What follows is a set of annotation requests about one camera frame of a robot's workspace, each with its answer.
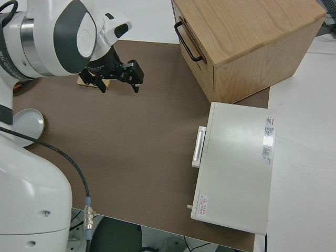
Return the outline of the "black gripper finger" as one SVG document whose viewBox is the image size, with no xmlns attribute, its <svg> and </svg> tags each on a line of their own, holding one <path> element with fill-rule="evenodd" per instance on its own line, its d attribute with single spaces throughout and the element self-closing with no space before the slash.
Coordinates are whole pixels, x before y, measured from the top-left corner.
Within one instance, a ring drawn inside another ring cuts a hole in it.
<svg viewBox="0 0 336 252">
<path fill-rule="evenodd" d="M 80 72 L 80 79 L 85 86 L 93 85 L 94 87 L 99 88 L 102 93 L 106 92 L 107 87 L 102 81 L 102 78 L 92 75 L 87 69 Z"/>
<path fill-rule="evenodd" d="M 135 93 L 139 92 L 144 79 L 144 73 L 136 60 L 118 65 L 115 69 L 115 76 L 119 81 L 130 84 Z"/>
</svg>

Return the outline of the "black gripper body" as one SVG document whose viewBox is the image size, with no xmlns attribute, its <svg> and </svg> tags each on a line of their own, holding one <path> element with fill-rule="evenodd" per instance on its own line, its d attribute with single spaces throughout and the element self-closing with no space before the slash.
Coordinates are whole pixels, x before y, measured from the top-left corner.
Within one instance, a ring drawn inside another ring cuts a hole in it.
<svg viewBox="0 0 336 252">
<path fill-rule="evenodd" d="M 121 65 L 123 62 L 120 60 L 114 48 L 111 48 L 103 57 L 90 61 L 87 65 L 87 70 L 96 76 L 103 76 L 110 78 L 113 76 L 130 78 L 129 73 L 123 71 Z"/>
</svg>

